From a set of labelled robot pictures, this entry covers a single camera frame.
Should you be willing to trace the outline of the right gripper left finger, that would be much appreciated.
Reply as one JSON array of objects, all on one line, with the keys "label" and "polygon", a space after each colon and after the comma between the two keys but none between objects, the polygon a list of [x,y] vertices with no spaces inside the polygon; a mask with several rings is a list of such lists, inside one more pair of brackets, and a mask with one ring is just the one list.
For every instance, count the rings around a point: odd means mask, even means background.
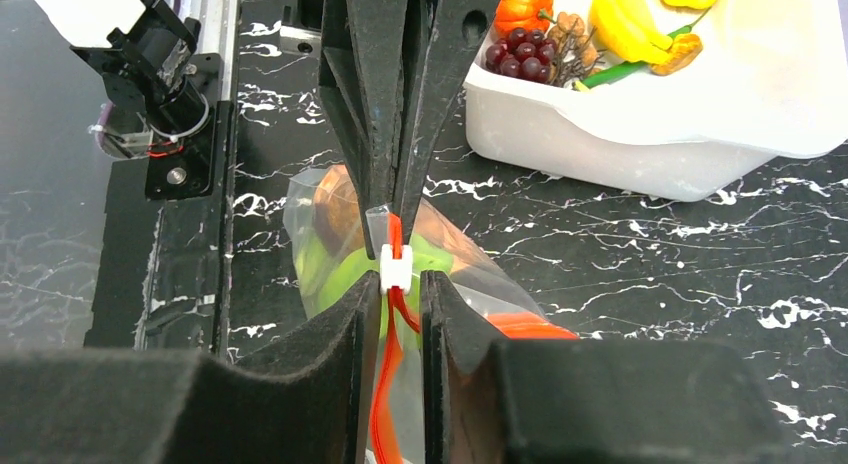
[{"label": "right gripper left finger", "polygon": [[5,463],[361,463],[381,295],[369,271],[258,353],[80,349],[1,357]]}]

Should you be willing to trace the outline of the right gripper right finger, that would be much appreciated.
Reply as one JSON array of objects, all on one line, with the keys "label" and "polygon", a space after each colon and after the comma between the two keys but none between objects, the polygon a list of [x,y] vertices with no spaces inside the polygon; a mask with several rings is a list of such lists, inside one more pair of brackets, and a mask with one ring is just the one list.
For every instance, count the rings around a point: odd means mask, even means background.
[{"label": "right gripper right finger", "polygon": [[511,339],[421,278],[429,463],[789,463],[762,382],[703,341]]}]

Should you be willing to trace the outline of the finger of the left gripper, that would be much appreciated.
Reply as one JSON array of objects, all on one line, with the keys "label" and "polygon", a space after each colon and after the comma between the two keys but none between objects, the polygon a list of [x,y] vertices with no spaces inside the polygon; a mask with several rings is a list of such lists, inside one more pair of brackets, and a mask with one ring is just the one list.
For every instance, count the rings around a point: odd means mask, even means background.
[{"label": "finger of the left gripper", "polygon": [[319,95],[361,219],[392,203],[408,0],[324,0]]},{"label": "finger of the left gripper", "polygon": [[431,157],[500,0],[412,0],[404,30],[394,213],[409,241]]}]

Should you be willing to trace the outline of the green toy cabbage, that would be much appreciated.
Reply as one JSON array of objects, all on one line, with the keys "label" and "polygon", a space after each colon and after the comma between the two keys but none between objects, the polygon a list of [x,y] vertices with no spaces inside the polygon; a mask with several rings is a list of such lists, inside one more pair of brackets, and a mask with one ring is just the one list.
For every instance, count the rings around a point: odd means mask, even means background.
[{"label": "green toy cabbage", "polygon": [[[414,276],[405,301],[407,309],[417,317],[420,314],[420,273],[425,270],[450,273],[454,255],[418,234],[412,236],[411,247]],[[378,262],[368,258],[363,246],[355,247],[346,256],[332,254],[315,234],[299,241],[299,251],[294,256],[302,304],[309,319],[334,305],[365,272],[379,269]]]}]

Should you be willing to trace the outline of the brown toy kiwi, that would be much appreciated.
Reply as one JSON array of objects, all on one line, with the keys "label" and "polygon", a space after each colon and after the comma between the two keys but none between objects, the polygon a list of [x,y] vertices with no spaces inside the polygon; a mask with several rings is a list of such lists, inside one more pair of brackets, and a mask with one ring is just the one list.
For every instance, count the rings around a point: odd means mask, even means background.
[{"label": "brown toy kiwi", "polygon": [[326,169],[313,204],[315,231],[331,255],[344,258],[364,246],[357,195],[344,165]]}]

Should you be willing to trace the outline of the clear orange-zip bag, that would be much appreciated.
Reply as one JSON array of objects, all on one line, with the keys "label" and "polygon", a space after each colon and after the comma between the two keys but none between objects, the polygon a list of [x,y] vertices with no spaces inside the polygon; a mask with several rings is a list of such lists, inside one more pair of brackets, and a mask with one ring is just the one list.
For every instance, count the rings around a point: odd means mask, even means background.
[{"label": "clear orange-zip bag", "polygon": [[[313,195],[327,168],[308,169],[290,181],[284,228],[294,254],[299,241],[315,234]],[[572,339],[574,333],[551,323],[540,307],[469,237],[433,205],[421,201],[409,242],[402,241],[400,218],[388,206],[375,207],[361,219],[364,249],[379,264],[381,318],[375,390],[369,409],[367,463],[422,463],[424,411],[420,314],[407,309],[413,284],[412,236],[454,255],[446,274],[462,302],[509,338]]]}]

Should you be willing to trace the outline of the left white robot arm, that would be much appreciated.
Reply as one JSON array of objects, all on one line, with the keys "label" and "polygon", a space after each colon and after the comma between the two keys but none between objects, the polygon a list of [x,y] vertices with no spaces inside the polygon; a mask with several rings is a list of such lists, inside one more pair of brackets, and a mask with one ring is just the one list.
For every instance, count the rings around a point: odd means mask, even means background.
[{"label": "left white robot arm", "polygon": [[[220,209],[231,122],[188,80],[200,24],[163,0],[35,0],[110,100],[173,146],[148,166],[153,200]],[[361,214],[386,206],[402,240],[415,223],[433,148],[500,0],[324,0],[318,91]]]}]

